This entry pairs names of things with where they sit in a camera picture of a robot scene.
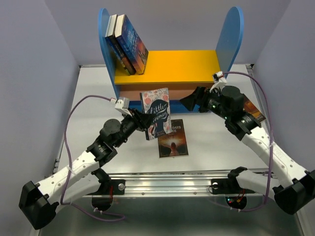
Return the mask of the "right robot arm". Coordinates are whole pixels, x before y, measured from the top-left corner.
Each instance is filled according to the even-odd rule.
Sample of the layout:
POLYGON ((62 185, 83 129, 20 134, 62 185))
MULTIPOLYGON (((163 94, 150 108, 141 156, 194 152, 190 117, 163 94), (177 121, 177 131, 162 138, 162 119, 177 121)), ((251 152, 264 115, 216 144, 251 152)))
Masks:
POLYGON ((227 130, 249 147, 269 168, 270 175, 255 174, 238 167, 228 174, 227 188, 232 192, 248 189, 276 202, 285 213, 293 215, 315 198, 315 173, 290 158, 268 135, 261 123, 244 110, 245 96, 235 86, 197 87, 180 99, 189 111, 212 112, 224 119, 227 130))

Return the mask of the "Animal Farm book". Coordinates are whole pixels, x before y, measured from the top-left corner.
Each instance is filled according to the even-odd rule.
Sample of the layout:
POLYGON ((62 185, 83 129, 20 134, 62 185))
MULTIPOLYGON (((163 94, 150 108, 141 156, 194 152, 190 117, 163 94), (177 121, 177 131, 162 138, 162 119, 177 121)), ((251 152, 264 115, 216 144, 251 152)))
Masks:
POLYGON ((114 36, 117 16, 118 16, 117 14, 114 14, 109 17, 109 23, 108 23, 106 33, 105 33, 105 40, 107 44, 110 46, 110 48, 112 49, 114 55, 116 56, 118 62, 121 64, 121 67, 123 68, 125 73, 129 75, 128 68, 126 67, 123 61, 123 53, 119 49, 118 42, 116 42, 116 39, 114 36))

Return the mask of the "Jane Eyre book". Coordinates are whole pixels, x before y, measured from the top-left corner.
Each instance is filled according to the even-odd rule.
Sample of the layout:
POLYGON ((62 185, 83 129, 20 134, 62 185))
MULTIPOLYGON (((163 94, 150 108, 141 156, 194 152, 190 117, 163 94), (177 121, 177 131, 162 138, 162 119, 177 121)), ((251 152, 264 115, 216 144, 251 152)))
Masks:
POLYGON ((125 14, 117 17, 115 38, 134 67, 136 74, 142 75, 145 72, 149 52, 125 14))

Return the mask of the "Three Days to See book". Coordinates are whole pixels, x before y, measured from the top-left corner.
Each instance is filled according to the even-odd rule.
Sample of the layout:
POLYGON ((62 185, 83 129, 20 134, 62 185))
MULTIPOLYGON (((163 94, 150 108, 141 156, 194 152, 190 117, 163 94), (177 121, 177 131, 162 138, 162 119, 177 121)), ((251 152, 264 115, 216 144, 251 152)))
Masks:
POLYGON ((158 137, 159 157, 188 156, 188 146, 182 119, 171 121, 172 132, 158 137))

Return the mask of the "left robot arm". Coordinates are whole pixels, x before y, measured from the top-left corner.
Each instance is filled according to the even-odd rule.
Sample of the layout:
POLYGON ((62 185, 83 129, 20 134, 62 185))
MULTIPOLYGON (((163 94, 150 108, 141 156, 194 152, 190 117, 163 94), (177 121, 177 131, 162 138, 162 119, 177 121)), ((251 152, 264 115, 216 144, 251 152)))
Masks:
POLYGON ((94 177, 93 189, 103 194, 109 190, 110 177, 102 169, 115 155, 117 148, 126 143, 136 131, 148 130, 155 118, 154 114, 145 114, 137 109, 128 109, 124 119, 109 119, 104 123, 96 140, 87 147, 69 165, 37 183, 28 181, 23 187, 19 208, 34 229, 47 226, 62 206, 69 202, 65 199, 65 190, 80 180, 94 177))

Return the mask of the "Little Women book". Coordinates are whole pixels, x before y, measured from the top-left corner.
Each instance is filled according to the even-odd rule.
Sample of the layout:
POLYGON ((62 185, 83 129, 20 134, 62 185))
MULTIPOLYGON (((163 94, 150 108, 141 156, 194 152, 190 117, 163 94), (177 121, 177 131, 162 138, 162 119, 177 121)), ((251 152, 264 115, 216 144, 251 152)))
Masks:
POLYGON ((168 88, 141 92, 140 102, 142 112, 155 115, 145 132, 146 140, 153 140, 172 132, 168 88))

